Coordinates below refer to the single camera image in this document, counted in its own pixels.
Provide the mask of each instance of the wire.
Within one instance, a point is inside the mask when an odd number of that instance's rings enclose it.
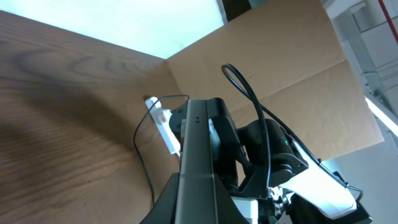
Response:
[[[229,75],[229,74],[225,74],[224,72],[224,66],[231,66],[230,64],[225,64],[221,67],[221,70],[223,71],[224,75],[227,77],[227,79],[245,96],[247,97],[249,100],[251,100],[254,103],[254,100],[252,100],[250,94],[248,92],[246,92],[235,80],[233,80],[233,78]],[[234,68],[234,70],[231,70],[232,72],[236,72],[236,74],[240,74],[240,72]],[[271,111],[269,111],[269,109],[267,109],[264,105],[260,104],[261,109],[266,112],[273,120],[275,120],[276,122],[278,122],[286,131],[289,135],[291,135],[291,137],[297,141],[297,143],[301,146],[301,148],[304,150],[304,152],[316,163],[318,164],[319,168],[321,168],[324,172],[326,172],[330,177],[332,177],[335,181],[337,181],[339,184],[341,184],[344,188],[350,189],[350,190],[355,190],[357,192],[359,192],[359,196],[356,199],[357,202],[359,202],[362,199],[363,196],[363,190],[361,190],[358,187],[353,187],[351,185],[348,185],[348,183],[344,183],[339,177],[337,177],[335,174],[333,174],[332,172],[330,172],[329,169],[327,169],[321,162],[320,160],[318,160],[313,154],[312,152],[305,146],[305,144],[300,140],[300,138],[283,122],[281,121],[276,115],[274,115]]]
[[[147,115],[149,114],[149,112],[151,111],[151,109],[156,105],[157,102],[159,102],[159,101],[161,101],[161,100],[163,100],[163,99],[167,99],[167,98],[175,98],[175,97],[183,97],[183,96],[184,96],[184,97],[187,97],[187,100],[186,100],[186,102],[185,102],[185,103],[187,103],[188,100],[189,100],[189,96],[188,96],[188,95],[179,94],[179,95],[170,95],[170,96],[162,96],[162,97],[160,97],[160,98],[147,110],[147,112],[145,113],[144,117],[142,117],[142,119],[141,119],[141,121],[138,123],[138,125],[137,125],[137,127],[136,127],[136,130],[134,131],[134,135],[133,135],[133,137],[132,137],[132,142],[133,142],[133,144],[134,144],[134,147],[136,148],[136,151],[137,151],[137,154],[138,154],[138,158],[139,158],[139,160],[141,161],[142,167],[144,168],[145,174],[146,174],[146,176],[147,176],[147,178],[148,178],[148,182],[149,182],[149,186],[150,186],[150,194],[151,194],[151,197],[152,197],[152,207],[155,205],[155,191],[154,191],[154,185],[153,185],[153,183],[152,183],[152,179],[150,178],[150,175],[149,175],[148,170],[147,170],[147,168],[146,168],[146,166],[145,166],[144,160],[142,159],[141,153],[139,152],[138,147],[137,147],[137,144],[136,144],[137,132],[138,132],[138,129],[139,129],[139,127],[141,126],[142,122],[144,122],[145,118],[147,117]]]
[[[243,87],[246,89],[244,91],[238,83],[231,77],[231,75],[227,72],[227,70],[230,70],[236,78],[242,83]],[[259,125],[260,125],[260,132],[261,132],[261,140],[262,140],[262,150],[260,153],[264,153],[268,170],[267,170],[267,180],[266,180],[266,189],[268,190],[269,187],[269,179],[271,176],[271,150],[269,148],[269,136],[268,136],[268,130],[266,126],[266,118],[264,117],[264,113],[261,110],[261,104],[259,100],[257,99],[256,94],[254,93],[253,89],[250,87],[249,83],[246,81],[246,79],[243,77],[243,75],[231,64],[226,63],[223,66],[221,66],[221,70],[223,71],[225,77],[234,85],[236,86],[240,91],[245,92],[245,94],[248,96],[249,99],[253,102],[253,105],[256,109],[257,115],[259,117]]]

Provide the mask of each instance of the red cable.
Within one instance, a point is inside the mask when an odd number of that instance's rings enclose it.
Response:
[[[385,16],[386,19],[387,19],[388,25],[390,26],[392,35],[394,35],[394,38],[396,39],[397,44],[398,44],[398,33],[397,33],[396,28],[394,27],[394,24],[392,23],[392,20],[391,20],[391,18],[390,18],[390,15],[388,14],[386,5],[384,5],[383,0],[379,0],[379,4],[380,4],[381,9],[383,10],[384,16]]]

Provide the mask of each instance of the wood grain surface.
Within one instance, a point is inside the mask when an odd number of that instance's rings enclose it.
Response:
[[[139,223],[143,99],[179,93],[165,60],[0,11],[0,223]],[[159,195],[178,160],[137,139]]]

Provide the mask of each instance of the cardboard box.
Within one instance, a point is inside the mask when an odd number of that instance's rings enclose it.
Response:
[[[319,0],[273,0],[167,61],[182,93],[224,99],[240,127],[257,116],[221,72],[233,64],[322,159],[383,141]]]

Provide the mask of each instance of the white power strip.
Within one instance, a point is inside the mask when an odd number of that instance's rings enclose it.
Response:
[[[145,104],[149,108],[157,101],[156,97],[151,97],[145,101]],[[171,154],[177,154],[180,156],[181,145],[177,138],[174,136],[169,126],[170,117],[172,115],[170,110],[164,110],[162,104],[157,102],[156,105],[150,110],[150,115],[154,120],[157,129],[159,130],[164,143],[166,143],[167,149]]]

